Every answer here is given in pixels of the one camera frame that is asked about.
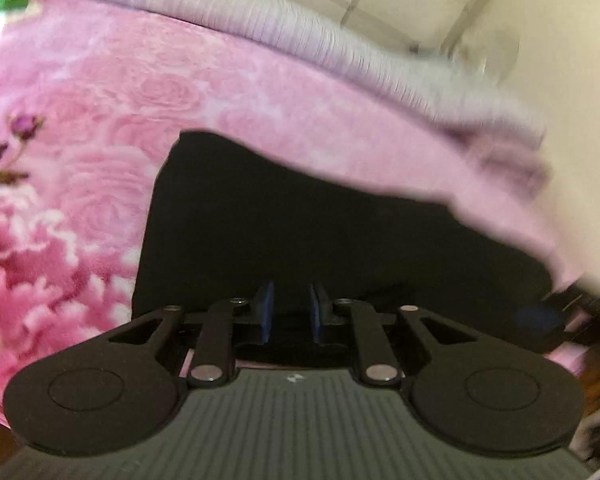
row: gray ribbed panel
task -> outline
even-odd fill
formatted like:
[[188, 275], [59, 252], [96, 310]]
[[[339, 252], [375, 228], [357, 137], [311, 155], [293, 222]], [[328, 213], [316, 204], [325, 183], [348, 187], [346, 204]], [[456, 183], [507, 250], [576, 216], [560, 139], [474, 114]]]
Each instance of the gray ribbed panel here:
[[346, 370], [242, 370], [219, 390], [190, 394], [146, 442], [95, 458], [24, 449], [0, 480], [584, 480], [566, 450], [485, 458], [437, 440], [392, 391]]

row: crumpled pink fabric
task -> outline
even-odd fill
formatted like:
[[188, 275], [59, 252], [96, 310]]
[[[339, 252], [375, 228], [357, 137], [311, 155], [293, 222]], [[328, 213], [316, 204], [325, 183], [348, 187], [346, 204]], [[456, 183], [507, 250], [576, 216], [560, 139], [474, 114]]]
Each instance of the crumpled pink fabric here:
[[241, 38], [96, 0], [42, 5], [0, 38], [6, 161], [18, 151], [6, 118], [45, 118], [13, 165], [30, 176], [0, 186], [0, 404], [23, 366], [128, 319], [154, 179], [183, 128], [336, 182], [445, 203], [542, 260], [556, 286], [577, 277], [533, 205], [404, 110]]

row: folded black garment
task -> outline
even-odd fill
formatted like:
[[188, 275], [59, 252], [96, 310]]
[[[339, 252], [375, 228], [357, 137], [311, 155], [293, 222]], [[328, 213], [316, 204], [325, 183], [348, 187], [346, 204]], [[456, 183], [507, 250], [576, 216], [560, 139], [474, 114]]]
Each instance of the folded black garment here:
[[443, 205], [350, 189], [213, 133], [181, 133], [155, 183], [133, 316], [167, 304], [205, 310], [267, 280], [274, 332], [309, 330], [314, 281], [331, 298], [380, 312], [417, 304], [536, 351], [562, 322], [530, 324], [524, 314], [552, 288], [540, 262]]

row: white logo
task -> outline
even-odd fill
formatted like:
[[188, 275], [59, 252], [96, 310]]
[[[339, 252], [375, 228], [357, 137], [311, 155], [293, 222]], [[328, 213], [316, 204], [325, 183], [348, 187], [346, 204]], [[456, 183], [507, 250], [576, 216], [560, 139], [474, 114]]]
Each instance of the white logo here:
[[286, 380], [290, 383], [296, 384], [300, 381], [304, 381], [304, 375], [301, 374], [291, 374], [286, 377]]

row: bed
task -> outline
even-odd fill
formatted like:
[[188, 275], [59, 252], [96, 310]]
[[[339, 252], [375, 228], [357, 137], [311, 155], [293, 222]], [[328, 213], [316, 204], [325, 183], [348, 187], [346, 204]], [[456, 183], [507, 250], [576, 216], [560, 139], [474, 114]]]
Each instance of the bed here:
[[153, 182], [183, 128], [444, 203], [556, 289], [578, 277], [530, 200], [541, 126], [446, 62], [284, 0], [34, 1], [39, 15], [0, 30], [1, 423], [14, 373], [128, 321]]

